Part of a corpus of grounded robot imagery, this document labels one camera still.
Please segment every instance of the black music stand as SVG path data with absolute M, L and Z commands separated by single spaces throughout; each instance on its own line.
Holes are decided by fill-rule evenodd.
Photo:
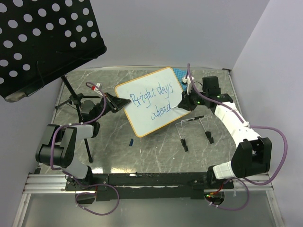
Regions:
M 0 0 L 0 47 L 0 95 L 6 101 L 31 96 L 61 77 L 81 121 L 81 99 L 98 97 L 77 95 L 65 77 L 107 50 L 89 0 Z M 85 145 L 92 162 L 87 140 Z

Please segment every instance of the black cable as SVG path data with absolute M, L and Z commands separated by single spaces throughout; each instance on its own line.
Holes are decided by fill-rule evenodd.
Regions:
M 34 93 L 36 93 L 36 92 L 39 91 L 40 89 L 44 88 L 44 86 L 45 86 L 43 77 L 42 77 L 41 72 L 40 72 L 40 69 L 39 69 L 39 67 L 38 67 L 38 62 L 39 62 L 39 61 L 36 61 L 36 71 L 37 71 L 37 74 L 40 76 L 43 85 L 42 85 L 42 87 L 40 87 L 38 90 L 36 90 L 36 91 L 34 91 L 33 93 L 29 94 L 27 97 L 32 96 Z
M 199 81 L 195 81 L 194 83 L 198 83 L 201 85 L 201 88 L 203 89 L 203 85 Z
M 61 54 L 64 53 L 64 54 L 66 54 L 66 55 L 68 55 L 70 57 L 76 58 L 78 60 L 94 60 L 94 59 L 98 58 L 98 56 L 96 58 L 79 58 L 77 56 L 73 56 L 72 54 L 68 54 L 68 53 L 62 52 L 62 51 L 56 51 L 56 53 L 61 53 Z

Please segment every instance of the metal frame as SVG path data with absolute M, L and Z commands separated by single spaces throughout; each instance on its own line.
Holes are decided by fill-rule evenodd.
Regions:
M 206 118 L 206 119 L 207 119 L 207 128 L 208 128 L 208 130 L 205 129 L 205 127 L 204 127 L 204 125 L 203 125 L 203 123 L 202 123 L 202 121 L 201 121 L 201 118 Z M 209 131 L 208 117 L 205 116 L 205 115 L 199 116 L 198 118 L 197 118 L 197 117 L 193 117 L 193 118 L 189 118 L 189 119 L 184 119 L 184 120 L 181 120 L 181 121 L 178 122 L 178 123 L 175 123 L 175 126 L 176 126 L 176 128 L 177 128 L 178 134 L 179 134 L 179 136 L 180 136 L 180 139 L 185 139 L 184 130 L 183 130 L 183 123 L 185 123 L 185 122 L 190 122 L 190 121 L 194 121 L 194 120 L 198 120 L 198 119 L 199 119 L 199 121 L 200 121 L 200 123 L 201 123 L 201 125 L 202 125 L 202 127 L 203 127 L 203 129 L 204 129 L 204 131 L 205 131 L 205 132 Z M 180 132 L 179 132 L 179 129 L 178 129 L 178 127 L 177 127 L 178 124 L 181 124 L 182 136 L 181 136 L 181 134 L 180 134 Z
M 91 69 L 91 70 L 120 70 L 120 69 L 129 69 L 132 67 L 106 67 L 105 69 L 100 68 L 100 69 Z M 136 69 L 150 69 L 151 67 L 135 67 Z M 230 73 L 228 73 L 228 77 L 229 80 L 231 82 L 235 97 L 236 97 L 236 101 L 238 103 L 238 107 L 239 107 L 239 112 L 242 114 L 241 109 L 240 109 L 240 105 L 234 90 L 234 86 L 232 83 L 232 79 L 230 76 Z M 61 95 L 62 95 L 62 91 L 64 88 L 64 84 L 62 84 L 61 89 L 60 89 L 60 93 L 57 99 L 56 104 L 59 103 Z M 54 110 L 54 114 L 53 114 L 53 118 L 52 118 L 52 122 L 54 121 L 56 115 L 56 110 Z M 261 174 L 261 175 L 255 175 L 255 176 L 251 176 L 249 177 L 249 179 L 256 181 L 256 182 L 264 182 L 266 180 L 269 179 L 268 174 Z M 56 193 L 69 193 L 69 194 L 77 194 L 83 191 L 69 191 L 67 192 L 65 190 L 65 186 L 66 186 L 66 178 L 65 175 L 29 175 L 24 187 L 24 191 L 23 191 L 23 195 L 21 198 L 21 202 L 15 217 L 15 221 L 13 226 L 14 227 L 19 227 L 22 226 L 25 214 L 26 214 L 26 210 L 27 210 L 27 206 L 28 203 L 30 201 L 30 197 L 31 194 L 56 194 Z M 248 189 L 250 191 L 266 191 L 267 193 L 267 198 L 268 198 L 268 202 L 270 205 L 270 208 L 272 210 L 273 213 L 273 217 L 275 220 L 275 224 L 276 226 L 279 227 L 284 227 L 284 222 L 280 213 L 280 209 L 274 194 L 274 189 L 272 184 L 268 184 L 268 185 L 264 185 L 264 186 L 256 186 L 253 185 L 247 181 L 244 181 L 245 184 L 247 185 Z M 214 190 L 204 190 L 204 192 L 213 192 Z M 223 192 L 227 192 L 227 191 L 234 191 L 236 192 L 240 192 L 240 191 L 245 191 L 244 186 L 238 182 L 238 181 L 234 181 L 234 189 L 223 189 Z
M 250 177 L 251 180 L 256 182 L 265 182 L 269 179 L 269 176 L 267 174 L 260 174 L 256 176 Z M 57 194 L 57 193 L 69 193 L 69 194 L 77 194 L 84 191 L 66 191 L 66 178 L 63 174 L 44 174 L 44 175 L 34 175 L 30 174 L 28 175 L 23 194 Z M 250 191 L 272 191 L 273 187 L 271 184 L 264 185 L 264 186 L 256 186 L 254 184 L 251 184 L 247 181 L 245 181 L 245 184 L 249 188 Z M 234 180 L 234 189 L 222 189 L 223 192 L 241 192 L 245 191 L 245 187 L 238 182 L 237 180 Z M 204 192 L 214 192 L 216 189 L 205 189 Z
M 21 202 L 19 204 L 17 214 L 13 223 L 13 227 L 21 227 L 25 214 L 27 212 L 28 203 L 30 200 L 31 194 L 23 194 L 21 198 Z

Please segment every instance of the wire stand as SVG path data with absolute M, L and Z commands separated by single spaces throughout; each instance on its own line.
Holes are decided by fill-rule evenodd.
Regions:
M 202 121 L 201 121 L 201 118 L 206 118 L 206 119 L 207 119 L 207 130 L 206 130 L 206 128 L 204 127 L 204 125 L 203 125 L 203 123 L 202 123 Z M 207 116 L 204 116 L 204 115 L 203 115 L 203 116 L 193 117 L 193 118 L 190 118 L 190 119 L 181 120 L 180 122 L 176 123 L 175 126 L 176 126 L 176 128 L 177 128 L 178 134 L 179 134 L 179 136 L 180 136 L 180 141 L 181 141 L 181 143 L 182 143 L 182 146 L 183 146 L 185 152 L 188 151 L 188 147 L 187 147 L 186 141 L 185 141 L 185 136 L 184 136 L 184 131 L 183 131 L 183 123 L 185 123 L 185 122 L 190 122 L 190 121 L 194 121 L 194 120 L 198 120 L 198 119 L 199 119 L 199 121 L 200 121 L 200 123 L 201 123 L 201 125 L 202 125 L 202 127 L 203 127 L 203 129 L 204 129 L 204 131 L 205 131 L 205 135 L 206 135 L 206 137 L 207 137 L 209 143 L 213 143 L 213 142 L 214 142 L 214 138 L 211 137 L 211 132 L 209 131 L 209 123 L 208 123 L 208 117 L 207 117 Z M 179 129 L 178 129 L 178 126 L 177 126 L 178 124 L 181 124 L 181 128 L 182 128 L 182 132 L 181 132 L 181 133 L 182 133 L 182 135 L 181 135 L 181 133 L 179 132 Z
M 61 106 L 65 105 L 65 104 L 68 104 L 68 103 L 71 104 L 71 105 L 74 104 L 76 106 L 76 110 L 77 110 L 77 114 L 78 114 L 78 118 L 79 118 L 79 123 L 83 122 L 83 118 L 81 116 L 81 111 L 80 111 L 81 99 L 83 99 L 83 98 L 100 98 L 100 97 L 99 96 L 85 96 L 82 93 L 76 94 L 76 92 L 72 88 L 71 84 L 68 82 L 66 76 L 65 75 L 62 76 L 61 79 L 63 80 L 64 84 L 66 85 L 67 89 L 69 90 L 71 96 L 66 101 L 64 101 L 61 104 L 55 106 L 55 109 L 57 110 Z M 87 154 L 89 156 L 89 162 L 92 163 L 93 158 L 91 157 L 91 154 L 90 154 L 89 142 L 87 141 L 87 139 L 84 139 L 84 142 L 85 142 L 85 147 L 86 147 Z

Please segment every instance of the circular hole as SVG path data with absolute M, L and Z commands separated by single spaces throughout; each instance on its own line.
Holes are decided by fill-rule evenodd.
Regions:
M 17 75 L 18 75 L 18 73 L 16 72 L 16 71 L 10 71 L 9 72 L 9 75 L 11 76 L 11 77 L 16 77 Z
M 72 18 L 73 20 L 78 19 L 78 14 L 72 13 L 72 14 L 71 14 L 71 18 Z
M 16 59 L 16 60 L 21 60 L 21 59 L 22 59 L 22 54 L 20 54 L 20 53 L 15 53 L 15 54 L 14 54 L 14 59 Z
M 6 47 L 6 48 L 11 48 L 13 46 L 13 43 L 9 40 L 6 40 L 3 42 L 3 45 Z
M 66 20 L 64 18 L 60 18 L 59 19 L 59 24 L 60 25 L 65 25 L 66 24 Z
M 41 17 L 45 17 L 45 16 L 46 16 L 46 10 L 45 10 L 45 9 L 39 9 L 39 10 L 38 10 L 38 14 L 39 14 Z
M 53 24 L 52 23 L 47 23 L 46 24 L 46 29 L 49 30 L 49 31 L 52 31 L 53 30 Z
M 89 9 L 88 8 L 84 8 L 83 9 L 83 14 L 86 16 L 89 14 Z
M 65 4 L 67 6 L 72 6 L 72 0 L 65 0 Z
M 86 37 L 82 37 L 81 38 L 81 42 L 85 43 L 87 41 L 87 38 Z
M 9 62 L 7 60 L 0 60 L 0 66 L 7 67 L 9 65 Z
M 5 13 L 8 10 L 3 3 L 0 3 L 0 13 Z
M 71 31 L 70 31 L 70 30 L 67 30 L 67 31 L 65 31 L 64 34 L 65 34 L 66 37 L 70 37 L 70 36 L 71 36 Z
M 89 21 L 87 22 L 87 26 L 88 26 L 88 27 L 93 27 L 93 25 L 94 25 L 94 23 L 93 23 L 91 20 L 89 20 Z
M 76 27 L 76 30 L 77 30 L 77 32 L 82 32 L 82 26 L 81 25 L 78 25 L 77 27 Z
M 30 23 L 30 22 L 33 21 L 33 17 L 32 17 L 31 15 L 29 15 L 29 14 L 25 14 L 25 15 L 23 16 L 23 19 L 24 19 L 26 22 L 28 22 L 28 23 Z
M 76 47 L 76 42 L 71 42 L 71 48 L 75 48 Z
M 9 26 L 10 26 L 11 28 L 16 28 L 16 27 L 18 27 L 18 23 L 17 23 L 17 21 L 15 21 L 15 20 L 9 20 L 8 24 L 9 24 Z
M 92 32 L 92 33 L 91 33 L 91 37 L 92 37 L 92 38 L 96 38 L 96 37 L 97 37 L 97 33 L 96 33 L 96 32 Z
M 25 64 L 25 65 L 22 66 L 22 68 L 23 68 L 23 70 L 25 70 L 25 71 L 29 71 L 29 70 L 30 70 L 30 65 Z
M 22 0 L 13 0 L 15 6 L 21 7 L 23 6 L 23 1 Z
M 52 5 L 52 9 L 53 11 L 58 12 L 60 10 L 60 6 L 57 3 L 55 3 Z
M 41 35 L 41 31 L 40 31 L 38 28 L 34 28 L 34 29 L 33 29 L 33 34 L 34 34 L 35 36 L 39 36 L 39 35 Z
M 27 36 L 24 34 L 20 34 L 18 38 L 21 42 L 25 42 L 27 40 Z

